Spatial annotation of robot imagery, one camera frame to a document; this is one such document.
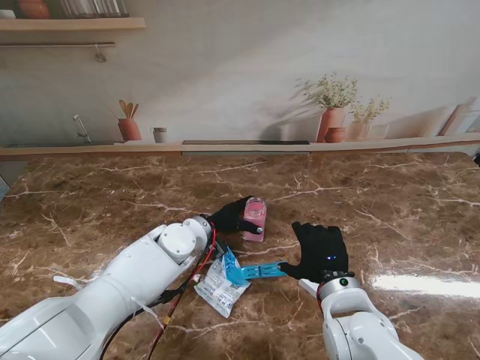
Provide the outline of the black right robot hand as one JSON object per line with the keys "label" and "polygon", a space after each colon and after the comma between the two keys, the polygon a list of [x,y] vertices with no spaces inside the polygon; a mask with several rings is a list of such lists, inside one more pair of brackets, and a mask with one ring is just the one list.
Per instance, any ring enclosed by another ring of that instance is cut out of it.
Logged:
{"label": "black right robot hand", "polygon": [[306,279],[321,284],[335,276],[354,276],[349,271],[349,256],[338,226],[292,223],[300,243],[301,259],[298,265],[288,262],[278,264],[279,269],[297,280]]}

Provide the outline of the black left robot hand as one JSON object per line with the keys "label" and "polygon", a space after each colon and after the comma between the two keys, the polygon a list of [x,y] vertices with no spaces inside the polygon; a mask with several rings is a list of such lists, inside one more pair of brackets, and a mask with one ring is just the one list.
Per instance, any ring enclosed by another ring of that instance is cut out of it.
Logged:
{"label": "black left robot hand", "polygon": [[207,221],[214,225],[220,233],[247,232],[254,235],[263,233],[263,228],[243,218],[247,201],[252,196],[246,196],[226,204],[223,208],[207,217]]}

